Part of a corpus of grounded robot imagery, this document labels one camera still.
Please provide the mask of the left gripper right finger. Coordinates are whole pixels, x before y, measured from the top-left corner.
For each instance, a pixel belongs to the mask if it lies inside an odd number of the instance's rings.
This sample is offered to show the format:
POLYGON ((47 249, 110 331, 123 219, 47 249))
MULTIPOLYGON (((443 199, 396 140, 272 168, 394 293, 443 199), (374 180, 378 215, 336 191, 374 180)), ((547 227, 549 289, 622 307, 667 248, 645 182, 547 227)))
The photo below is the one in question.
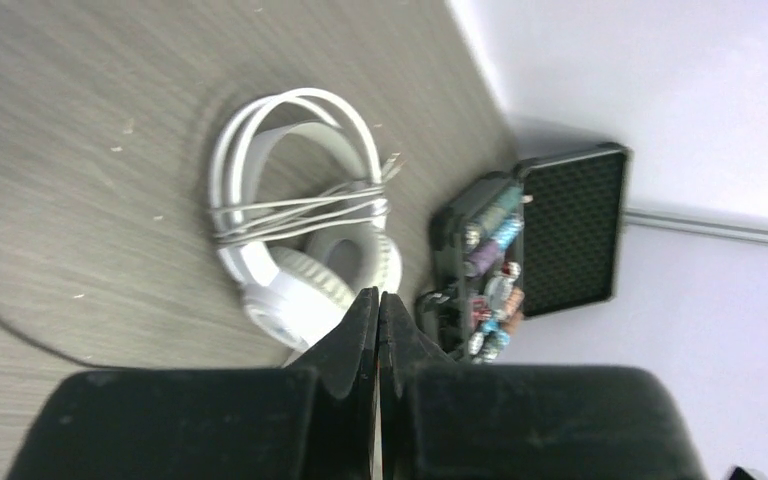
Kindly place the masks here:
POLYGON ((701 479, 661 381, 615 365, 452 361, 402 300, 379 310, 387 479, 701 479))

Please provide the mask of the small white headphones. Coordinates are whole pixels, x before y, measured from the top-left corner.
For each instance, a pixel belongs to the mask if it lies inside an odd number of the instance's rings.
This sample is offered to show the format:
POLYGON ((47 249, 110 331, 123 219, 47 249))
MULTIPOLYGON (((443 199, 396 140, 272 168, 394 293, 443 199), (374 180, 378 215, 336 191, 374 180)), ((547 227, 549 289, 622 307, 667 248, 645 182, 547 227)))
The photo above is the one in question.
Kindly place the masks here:
POLYGON ((267 95, 229 119, 211 156, 209 212, 217 254, 255 325, 301 353, 362 289, 398 290, 403 259, 386 232, 385 187, 401 166, 398 155, 382 159, 359 112, 324 89, 267 95), (289 136, 323 148, 347 180, 314 196, 258 201, 266 163, 289 136))

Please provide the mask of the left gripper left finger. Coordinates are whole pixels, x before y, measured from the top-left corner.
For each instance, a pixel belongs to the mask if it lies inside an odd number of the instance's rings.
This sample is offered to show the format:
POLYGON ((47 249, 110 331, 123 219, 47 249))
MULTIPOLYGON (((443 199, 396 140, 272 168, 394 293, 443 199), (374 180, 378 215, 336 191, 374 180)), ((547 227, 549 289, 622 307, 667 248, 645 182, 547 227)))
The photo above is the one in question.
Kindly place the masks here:
POLYGON ((12 479, 369 479, 376 289, 284 368, 119 369, 64 379, 12 479))

